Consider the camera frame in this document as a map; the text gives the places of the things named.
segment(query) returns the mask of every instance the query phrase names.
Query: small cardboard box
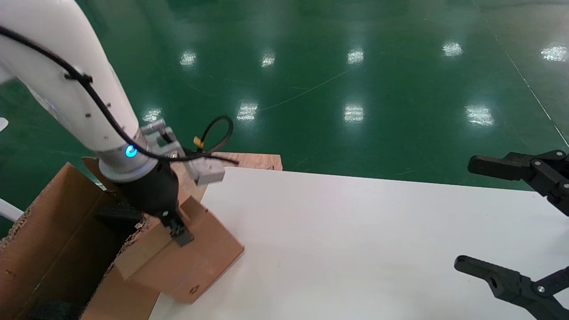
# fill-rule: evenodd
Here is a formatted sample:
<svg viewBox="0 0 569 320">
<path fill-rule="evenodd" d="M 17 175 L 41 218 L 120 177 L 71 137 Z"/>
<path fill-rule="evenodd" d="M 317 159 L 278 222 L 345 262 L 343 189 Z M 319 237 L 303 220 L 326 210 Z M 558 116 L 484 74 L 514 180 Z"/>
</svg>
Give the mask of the small cardboard box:
<svg viewBox="0 0 569 320">
<path fill-rule="evenodd" d="M 114 264 L 122 277 L 195 302 L 243 252 L 243 246 L 199 202 L 189 197 L 180 209 L 194 241 L 180 247 L 161 224 L 122 252 Z"/>
</svg>

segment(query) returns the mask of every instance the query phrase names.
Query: blue led light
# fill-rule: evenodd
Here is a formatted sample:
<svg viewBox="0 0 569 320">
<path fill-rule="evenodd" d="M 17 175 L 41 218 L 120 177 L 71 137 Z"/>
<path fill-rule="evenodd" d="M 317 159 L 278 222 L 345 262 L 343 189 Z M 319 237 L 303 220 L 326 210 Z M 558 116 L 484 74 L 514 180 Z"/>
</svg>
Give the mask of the blue led light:
<svg viewBox="0 0 569 320">
<path fill-rule="evenodd" d="M 133 146 L 129 145 L 128 147 L 126 147 L 125 155 L 128 158 L 132 158 L 137 154 L 137 152 L 138 152 L 137 149 L 135 149 Z"/>
</svg>

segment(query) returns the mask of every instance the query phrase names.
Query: white pipe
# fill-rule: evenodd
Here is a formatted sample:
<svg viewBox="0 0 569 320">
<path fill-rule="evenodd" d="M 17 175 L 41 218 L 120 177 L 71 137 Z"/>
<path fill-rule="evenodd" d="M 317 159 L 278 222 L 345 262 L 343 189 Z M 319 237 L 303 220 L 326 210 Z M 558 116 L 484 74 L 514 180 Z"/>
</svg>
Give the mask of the white pipe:
<svg viewBox="0 0 569 320">
<path fill-rule="evenodd" d="M 18 220 L 18 218 L 23 214 L 24 212 L 22 210 L 0 199 L 0 216 L 3 216 L 4 218 L 14 222 Z"/>
<path fill-rule="evenodd" d="M 0 131 L 4 130 L 8 126 L 8 120 L 6 118 L 0 118 Z"/>
</svg>

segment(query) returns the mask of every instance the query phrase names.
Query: green epoxy floor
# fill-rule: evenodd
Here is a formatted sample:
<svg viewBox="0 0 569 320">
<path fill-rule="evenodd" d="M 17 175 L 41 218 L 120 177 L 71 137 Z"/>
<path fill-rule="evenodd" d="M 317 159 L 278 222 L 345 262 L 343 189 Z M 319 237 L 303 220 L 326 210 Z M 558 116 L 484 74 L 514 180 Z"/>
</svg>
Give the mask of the green epoxy floor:
<svg viewBox="0 0 569 320">
<path fill-rule="evenodd" d="M 188 145 L 228 114 L 225 151 L 285 170 L 514 189 L 468 159 L 568 149 L 569 0 L 79 3 L 141 124 Z M 66 161 L 86 172 L 92 153 L 16 81 L 0 117 L 0 198 L 24 209 Z"/>
</svg>

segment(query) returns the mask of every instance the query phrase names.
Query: cardboard box flap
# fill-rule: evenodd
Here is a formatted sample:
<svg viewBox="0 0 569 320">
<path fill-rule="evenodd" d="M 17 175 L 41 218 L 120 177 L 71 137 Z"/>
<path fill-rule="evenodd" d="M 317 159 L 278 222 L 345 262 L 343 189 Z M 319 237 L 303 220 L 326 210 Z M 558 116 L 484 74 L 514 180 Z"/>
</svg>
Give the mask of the cardboard box flap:
<svg viewBox="0 0 569 320">
<path fill-rule="evenodd" d="M 94 218 L 115 202 L 65 164 L 2 239 L 2 318 L 25 317 L 37 300 L 89 300 L 123 242 Z"/>
<path fill-rule="evenodd" d="M 159 291 L 136 282 L 125 282 L 117 268 L 112 268 L 81 320 L 146 320 L 159 295 Z"/>
<path fill-rule="evenodd" d="M 126 248 L 115 259 L 114 265 L 122 277 L 128 279 L 170 241 L 172 241 L 170 230 L 161 224 L 156 224 L 146 230 L 144 236 Z"/>
<path fill-rule="evenodd" d="M 241 256 L 244 248 L 193 197 L 182 203 L 180 210 L 194 241 L 183 247 L 169 241 L 131 279 L 178 301 L 194 303 Z"/>
</svg>

